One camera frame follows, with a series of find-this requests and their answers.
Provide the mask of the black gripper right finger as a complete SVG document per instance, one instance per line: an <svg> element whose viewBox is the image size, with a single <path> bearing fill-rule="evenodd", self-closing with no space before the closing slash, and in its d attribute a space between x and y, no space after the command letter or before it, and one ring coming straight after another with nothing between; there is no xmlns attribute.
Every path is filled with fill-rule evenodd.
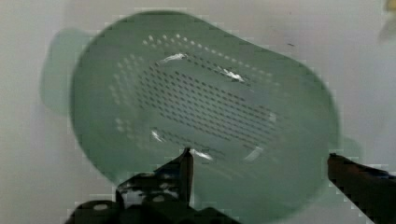
<svg viewBox="0 0 396 224"><path fill-rule="evenodd" d="M395 224L396 182L390 173L331 153L329 180L374 224Z"/></svg>

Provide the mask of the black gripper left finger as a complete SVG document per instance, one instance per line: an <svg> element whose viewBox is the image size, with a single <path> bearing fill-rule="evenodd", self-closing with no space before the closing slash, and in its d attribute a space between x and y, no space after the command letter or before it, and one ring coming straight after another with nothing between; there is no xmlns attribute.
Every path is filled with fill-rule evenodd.
<svg viewBox="0 0 396 224"><path fill-rule="evenodd" d="M80 204L64 224L240 224L219 210L190 206L193 156L181 154L119 184L116 199Z"/></svg>

